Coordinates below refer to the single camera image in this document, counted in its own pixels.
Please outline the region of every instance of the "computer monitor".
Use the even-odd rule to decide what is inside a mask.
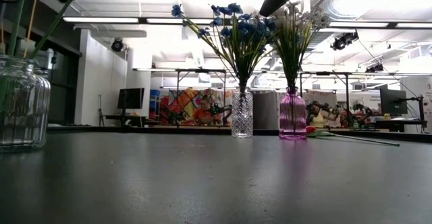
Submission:
[[[118,109],[141,109],[144,97],[143,88],[120,89]]]
[[[397,102],[398,99],[406,99],[406,92],[402,90],[379,89],[381,95],[381,110],[382,113],[393,115],[408,114],[408,106],[406,101]]]

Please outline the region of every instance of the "wall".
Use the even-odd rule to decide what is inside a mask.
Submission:
[[[145,45],[128,50],[128,77],[126,88],[144,88],[142,109],[135,109],[134,112],[141,116],[149,116],[151,72],[137,72],[133,68],[150,68],[152,55],[145,49]]]
[[[99,125],[98,94],[104,115],[119,113],[117,102],[119,90],[126,87],[127,62],[92,38],[88,30],[81,31],[80,50],[75,123]],[[112,123],[105,120],[105,125]]]

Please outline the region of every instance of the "clear glass vase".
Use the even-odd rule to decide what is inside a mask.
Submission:
[[[306,140],[306,103],[298,95],[297,88],[286,88],[279,112],[279,138]]]
[[[0,56],[0,152],[40,148],[46,141],[51,85],[34,66]]]
[[[253,95],[240,87],[233,93],[232,99],[232,136],[236,138],[249,138],[253,135]]]

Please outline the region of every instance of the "table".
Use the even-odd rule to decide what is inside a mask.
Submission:
[[[378,129],[389,129],[391,132],[405,132],[405,125],[420,125],[423,123],[420,120],[379,120],[375,122],[375,127]]]
[[[432,145],[50,134],[0,155],[0,223],[430,223]]]

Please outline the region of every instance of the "spotlight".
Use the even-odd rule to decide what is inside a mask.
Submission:
[[[384,71],[383,64],[379,63],[377,65],[367,68],[365,73],[376,73],[376,72],[383,72],[383,71]]]
[[[111,45],[111,49],[115,52],[122,52],[126,47],[123,44],[122,38],[114,38],[114,42]]]
[[[347,32],[341,36],[335,37],[335,41],[330,46],[334,51],[345,49],[348,45],[351,45],[352,42],[358,40],[358,33],[356,32]]]

